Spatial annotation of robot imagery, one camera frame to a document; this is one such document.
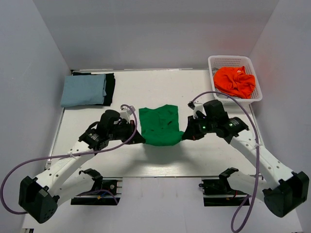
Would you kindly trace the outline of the green t shirt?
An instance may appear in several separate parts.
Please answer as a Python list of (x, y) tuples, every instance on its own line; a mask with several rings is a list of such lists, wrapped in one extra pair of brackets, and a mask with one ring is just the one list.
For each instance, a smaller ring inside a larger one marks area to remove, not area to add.
[(174, 146), (182, 140), (179, 129), (179, 114), (176, 105), (163, 105), (156, 109), (140, 108), (141, 135), (147, 145)]

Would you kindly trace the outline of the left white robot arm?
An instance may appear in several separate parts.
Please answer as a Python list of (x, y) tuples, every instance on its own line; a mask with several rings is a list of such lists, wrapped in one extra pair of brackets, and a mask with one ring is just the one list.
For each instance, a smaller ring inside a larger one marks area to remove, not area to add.
[(19, 205), (42, 224), (69, 199), (103, 192), (102, 175), (82, 166), (99, 152), (108, 151), (110, 141), (120, 140), (123, 145), (145, 143), (137, 130), (137, 119), (130, 118), (134, 115), (134, 107), (126, 104), (121, 106), (120, 112), (106, 110), (101, 119), (79, 137), (66, 158), (59, 159), (34, 178), (27, 176), (21, 181)]

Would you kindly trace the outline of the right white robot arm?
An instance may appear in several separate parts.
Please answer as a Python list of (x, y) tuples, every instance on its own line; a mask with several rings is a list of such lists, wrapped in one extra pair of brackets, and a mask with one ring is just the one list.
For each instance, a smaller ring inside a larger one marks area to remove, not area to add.
[(214, 133), (253, 166), (258, 166), (263, 176), (262, 180), (256, 179), (231, 167), (219, 174), (216, 190), (227, 194), (237, 190), (252, 195), (256, 187), (256, 198), (277, 217), (284, 217), (307, 200), (309, 177), (304, 172), (294, 172), (257, 143), (248, 125), (238, 117), (230, 118), (220, 101), (204, 104), (191, 101), (188, 106), (193, 114), (188, 117), (183, 140), (200, 140)]

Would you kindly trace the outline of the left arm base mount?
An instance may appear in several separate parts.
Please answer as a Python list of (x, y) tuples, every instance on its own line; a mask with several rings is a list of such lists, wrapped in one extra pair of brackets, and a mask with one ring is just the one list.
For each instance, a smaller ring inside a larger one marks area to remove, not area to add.
[(122, 178), (109, 178), (102, 180), (103, 191), (94, 192), (84, 196), (75, 196), (71, 205), (83, 206), (117, 206), (122, 193)]

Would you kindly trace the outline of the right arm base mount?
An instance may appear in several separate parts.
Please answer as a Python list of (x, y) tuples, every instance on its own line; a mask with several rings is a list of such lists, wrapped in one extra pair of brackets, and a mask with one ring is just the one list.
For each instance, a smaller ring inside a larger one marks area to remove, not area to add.
[(238, 169), (231, 167), (218, 177), (202, 179), (198, 186), (203, 192), (205, 207), (239, 206), (243, 202), (247, 194), (232, 189), (227, 181), (230, 175), (238, 171)]

